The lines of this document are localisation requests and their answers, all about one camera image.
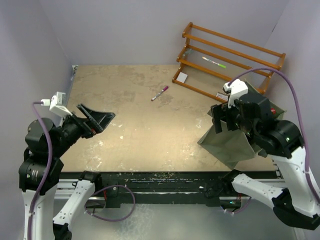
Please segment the green canvas bag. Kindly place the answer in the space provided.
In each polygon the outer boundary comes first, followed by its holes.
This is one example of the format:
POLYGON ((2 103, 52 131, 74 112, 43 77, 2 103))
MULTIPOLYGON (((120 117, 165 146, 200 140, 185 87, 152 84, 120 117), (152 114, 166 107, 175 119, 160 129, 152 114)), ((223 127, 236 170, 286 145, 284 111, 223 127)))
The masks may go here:
MULTIPOLYGON (((260 94, 254 90, 249 83, 245 83, 248 87, 247 94, 260 94)), ((225 104, 224 111, 226 112, 226 110, 229 109, 228 101, 223 104, 225 104)), ((268 130, 273 130, 277 123, 282 120, 285 113, 284 110, 273 104, 271 101, 270 107, 271 125, 259 134, 247 136, 239 129, 231 131, 227 129, 226 122, 222 122, 222 132, 216 133, 215 127, 212 124, 212 127, 197 143, 228 168, 234 169, 238 162, 253 159, 262 151, 265 146, 265 143, 262 141, 263 134, 268 130)))

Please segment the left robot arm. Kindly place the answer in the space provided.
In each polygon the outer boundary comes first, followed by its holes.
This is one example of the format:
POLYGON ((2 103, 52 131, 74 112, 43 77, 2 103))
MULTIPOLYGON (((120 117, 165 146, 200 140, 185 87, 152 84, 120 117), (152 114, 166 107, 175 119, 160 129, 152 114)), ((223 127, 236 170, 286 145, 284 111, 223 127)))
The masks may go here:
POLYGON ((25 240, 70 240, 72 224, 90 196, 103 191, 99 172, 80 174, 68 201, 54 215, 54 201, 64 167, 61 157, 80 138, 89 139, 102 133, 116 116, 113 112, 94 111, 83 104, 78 117, 69 112, 56 126, 49 118, 37 117, 27 130, 23 163, 19 167, 19 188, 24 203, 25 240))

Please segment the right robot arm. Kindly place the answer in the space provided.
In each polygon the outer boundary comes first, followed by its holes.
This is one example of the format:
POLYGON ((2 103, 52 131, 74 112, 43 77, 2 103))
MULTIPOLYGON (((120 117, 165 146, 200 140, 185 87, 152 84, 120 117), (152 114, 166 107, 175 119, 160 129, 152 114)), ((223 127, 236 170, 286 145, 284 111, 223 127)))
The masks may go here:
POLYGON ((217 134, 223 130, 222 122, 229 131, 245 133, 276 163, 286 183, 285 188, 273 187, 232 170, 222 179, 223 192, 253 197, 289 227, 315 230, 320 225, 320 205, 307 182, 312 177, 305 170, 307 151, 299 128, 277 119, 269 99, 258 93, 242 95, 231 107, 227 103, 213 105, 210 111, 217 134))

